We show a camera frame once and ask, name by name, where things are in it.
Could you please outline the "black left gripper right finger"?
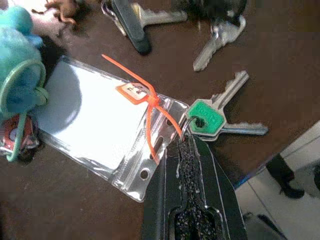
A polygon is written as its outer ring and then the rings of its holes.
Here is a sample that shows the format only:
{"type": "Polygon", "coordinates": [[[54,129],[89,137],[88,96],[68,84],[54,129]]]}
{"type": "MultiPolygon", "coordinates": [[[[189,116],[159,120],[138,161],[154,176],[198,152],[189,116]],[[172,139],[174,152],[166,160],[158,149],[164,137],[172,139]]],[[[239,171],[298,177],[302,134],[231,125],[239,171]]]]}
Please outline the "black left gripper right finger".
{"type": "Polygon", "coordinates": [[[235,190],[209,146],[193,138],[194,181],[199,190],[198,204],[204,220],[213,230],[214,240],[248,240],[235,190]]]}

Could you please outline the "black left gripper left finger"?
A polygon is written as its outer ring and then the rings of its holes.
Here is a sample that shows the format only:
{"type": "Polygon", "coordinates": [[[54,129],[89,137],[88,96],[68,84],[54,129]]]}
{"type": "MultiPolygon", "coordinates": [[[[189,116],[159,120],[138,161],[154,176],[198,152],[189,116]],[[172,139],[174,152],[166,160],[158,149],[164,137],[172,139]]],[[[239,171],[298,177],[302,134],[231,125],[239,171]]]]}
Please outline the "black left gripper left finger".
{"type": "Polygon", "coordinates": [[[192,240],[194,139],[171,142],[148,184],[141,240],[192,240]]]}

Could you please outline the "silver key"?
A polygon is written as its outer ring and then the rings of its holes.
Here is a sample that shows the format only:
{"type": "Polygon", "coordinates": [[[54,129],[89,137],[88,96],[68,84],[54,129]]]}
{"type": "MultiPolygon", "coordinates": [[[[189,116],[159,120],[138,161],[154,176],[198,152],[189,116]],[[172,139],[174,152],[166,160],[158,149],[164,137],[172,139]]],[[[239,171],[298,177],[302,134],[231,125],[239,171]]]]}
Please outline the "silver key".
{"type": "Polygon", "coordinates": [[[223,20],[218,24],[211,25],[211,37],[193,62],[193,71],[204,70],[213,54],[225,45],[234,42],[246,27],[246,19],[240,15],[237,20],[239,26],[223,20]]]}
{"type": "Polygon", "coordinates": [[[154,12],[150,9],[143,9],[139,4],[132,5],[132,7],[134,7],[142,28],[148,25],[183,22],[188,19],[188,15],[184,11],[166,12],[162,10],[154,12]]]}
{"type": "Polygon", "coordinates": [[[214,142],[220,134],[239,134],[239,135],[255,135],[264,136],[269,131],[269,128],[262,123],[226,123],[215,134],[198,134],[197,136],[207,142],[214,142]]]}

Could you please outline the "green-headed key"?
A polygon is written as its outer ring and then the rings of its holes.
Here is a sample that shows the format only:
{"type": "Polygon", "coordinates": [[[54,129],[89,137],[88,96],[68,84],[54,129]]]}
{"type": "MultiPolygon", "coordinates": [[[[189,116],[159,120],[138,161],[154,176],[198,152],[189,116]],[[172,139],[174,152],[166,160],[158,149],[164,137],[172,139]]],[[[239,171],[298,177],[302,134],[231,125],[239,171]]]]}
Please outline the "green-headed key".
{"type": "Polygon", "coordinates": [[[196,116],[189,127],[193,134],[215,135],[227,123],[225,106],[249,79],[242,70],[235,73],[234,79],[227,82],[224,92],[214,94],[210,99],[197,99],[186,112],[188,118],[196,116]]]}

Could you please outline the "clear plastic badge holder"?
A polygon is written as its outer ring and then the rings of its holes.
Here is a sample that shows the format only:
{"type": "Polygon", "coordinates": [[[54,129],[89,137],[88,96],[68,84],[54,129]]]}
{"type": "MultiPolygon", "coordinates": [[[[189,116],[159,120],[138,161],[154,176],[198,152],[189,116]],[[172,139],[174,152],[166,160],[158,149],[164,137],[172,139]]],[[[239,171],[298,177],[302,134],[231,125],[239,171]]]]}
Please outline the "clear plastic badge holder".
{"type": "Polygon", "coordinates": [[[117,91],[124,84],[118,76],[62,56],[45,85],[48,102],[34,114],[46,144],[143,202],[157,168],[150,147],[161,159],[178,134],[154,109],[147,140],[148,104],[126,99],[117,91]]]}

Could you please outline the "orange zip tie tag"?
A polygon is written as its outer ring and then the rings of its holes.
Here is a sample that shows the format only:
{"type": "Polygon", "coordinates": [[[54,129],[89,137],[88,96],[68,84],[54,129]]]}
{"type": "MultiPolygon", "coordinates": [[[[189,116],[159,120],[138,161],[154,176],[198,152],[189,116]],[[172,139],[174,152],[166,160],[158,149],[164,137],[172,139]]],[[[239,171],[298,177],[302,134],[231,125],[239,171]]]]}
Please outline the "orange zip tie tag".
{"type": "Polygon", "coordinates": [[[132,72],[116,60],[112,59],[111,57],[102,54],[101,55],[105,60],[109,61],[110,63],[114,64],[131,77],[133,77],[137,82],[126,83],[116,87],[116,90],[122,94],[125,98],[127,98],[132,104],[139,105],[143,102],[147,102],[147,110],[146,110],[146,123],[145,123],[145,131],[146,131],[146,140],[147,144],[151,153],[151,156],[155,163],[158,165],[160,160],[157,157],[157,153],[155,148],[152,144],[152,111],[153,109],[157,109],[160,113],[162,113],[167,120],[173,125],[178,135],[182,136],[182,129],[177,121],[163,108],[160,106],[160,98],[158,97],[155,88],[145,79],[137,75],[136,73],[132,72]]]}

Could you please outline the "black table leg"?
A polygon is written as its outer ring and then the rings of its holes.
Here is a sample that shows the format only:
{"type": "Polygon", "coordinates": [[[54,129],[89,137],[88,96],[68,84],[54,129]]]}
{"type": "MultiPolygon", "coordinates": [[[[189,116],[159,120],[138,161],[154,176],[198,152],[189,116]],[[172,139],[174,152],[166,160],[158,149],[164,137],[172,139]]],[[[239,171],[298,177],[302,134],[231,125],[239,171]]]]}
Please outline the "black table leg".
{"type": "Polygon", "coordinates": [[[295,174],[280,154],[275,155],[266,164],[266,168],[279,184],[280,193],[284,193],[290,199],[300,199],[304,196],[304,190],[291,187],[290,181],[295,178],[295,174]]]}

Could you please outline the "red patterned pouch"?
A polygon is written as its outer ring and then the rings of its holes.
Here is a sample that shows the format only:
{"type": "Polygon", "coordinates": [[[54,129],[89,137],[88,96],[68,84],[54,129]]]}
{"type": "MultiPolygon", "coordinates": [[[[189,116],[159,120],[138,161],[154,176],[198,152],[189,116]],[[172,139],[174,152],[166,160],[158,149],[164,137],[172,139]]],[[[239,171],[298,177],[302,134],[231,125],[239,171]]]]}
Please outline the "red patterned pouch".
{"type": "Polygon", "coordinates": [[[0,156],[8,156],[10,161],[40,144],[37,122],[26,115],[23,127],[19,127],[19,120],[20,115],[17,114],[5,120],[0,127],[0,156]]]}

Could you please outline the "teal plush toy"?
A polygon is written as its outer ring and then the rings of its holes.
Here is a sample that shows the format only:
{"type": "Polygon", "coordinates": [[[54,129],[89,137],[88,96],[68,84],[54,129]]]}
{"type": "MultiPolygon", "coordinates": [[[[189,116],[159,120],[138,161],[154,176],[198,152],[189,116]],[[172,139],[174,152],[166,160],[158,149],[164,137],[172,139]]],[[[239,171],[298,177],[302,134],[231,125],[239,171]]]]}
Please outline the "teal plush toy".
{"type": "Polygon", "coordinates": [[[44,42],[32,31],[25,8],[0,9],[0,117],[5,120],[45,105],[49,98],[40,53],[44,42]]]}

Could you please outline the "brown figurine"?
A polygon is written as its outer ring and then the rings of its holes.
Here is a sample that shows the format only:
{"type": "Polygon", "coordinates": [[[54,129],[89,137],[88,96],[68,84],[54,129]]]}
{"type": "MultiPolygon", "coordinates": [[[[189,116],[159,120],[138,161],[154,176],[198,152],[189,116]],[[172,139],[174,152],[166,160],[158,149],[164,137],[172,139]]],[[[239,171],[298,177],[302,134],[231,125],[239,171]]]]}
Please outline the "brown figurine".
{"type": "Polygon", "coordinates": [[[58,16],[63,23],[76,25],[74,16],[79,9],[76,0],[46,0],[44,7],[47,10],[55,8],[55,16],[58,16]]]}

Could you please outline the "black fuzzy keychain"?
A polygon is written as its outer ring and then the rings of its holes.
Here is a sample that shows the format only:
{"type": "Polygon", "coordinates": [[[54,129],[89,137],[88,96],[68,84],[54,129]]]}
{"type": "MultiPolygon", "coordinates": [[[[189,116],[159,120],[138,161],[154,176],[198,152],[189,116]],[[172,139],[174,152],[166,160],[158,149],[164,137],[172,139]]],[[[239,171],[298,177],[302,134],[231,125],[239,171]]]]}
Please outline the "black fuzzy keychain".
{"type": "Polygon", "coordinates": [[[197,17],[240,26],[240,16],[248,0],[186,0],[187,9],[197,17]]]}

